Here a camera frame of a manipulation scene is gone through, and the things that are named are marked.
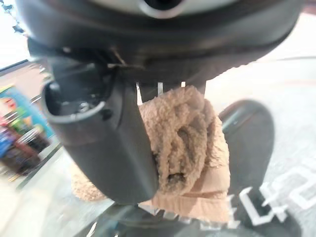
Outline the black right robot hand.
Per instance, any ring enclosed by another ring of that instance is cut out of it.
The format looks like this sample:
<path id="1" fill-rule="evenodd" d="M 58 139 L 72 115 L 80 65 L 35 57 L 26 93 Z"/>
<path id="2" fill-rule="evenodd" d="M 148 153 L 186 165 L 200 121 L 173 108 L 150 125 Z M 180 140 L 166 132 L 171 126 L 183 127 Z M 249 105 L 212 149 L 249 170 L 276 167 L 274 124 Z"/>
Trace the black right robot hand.
<path id="1" fill-rule="evenodd" d="M 122 204 L 149 200 L 158 174 L 136 102 L 158 83 L 199 89 L 272 51 L 301 0 L 18 0 L 30 55 L 46 61 L 49 125 L 91 182 Z"/>

